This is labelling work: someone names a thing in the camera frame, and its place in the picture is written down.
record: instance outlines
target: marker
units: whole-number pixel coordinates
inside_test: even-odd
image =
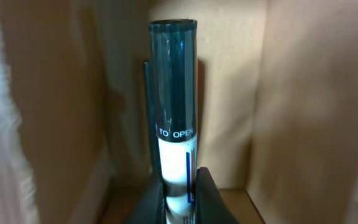
[[[191,19],[149,24],[167,223],[195,222],[196,28],[197,21]]]

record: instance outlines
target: blue stripe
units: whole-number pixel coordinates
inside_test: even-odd
[[[187,170],[187,202],[191,203],[191,175],[190,175],[190,153],[186,152],[186,170]]]

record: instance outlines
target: white label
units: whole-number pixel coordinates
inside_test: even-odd
[[[179,143],[158,139],[158,144],[162,178],[167,184],[167,213],[183,223],[183,217],[186,219],[193,216],[195,205],[197,135],[189,141]]]

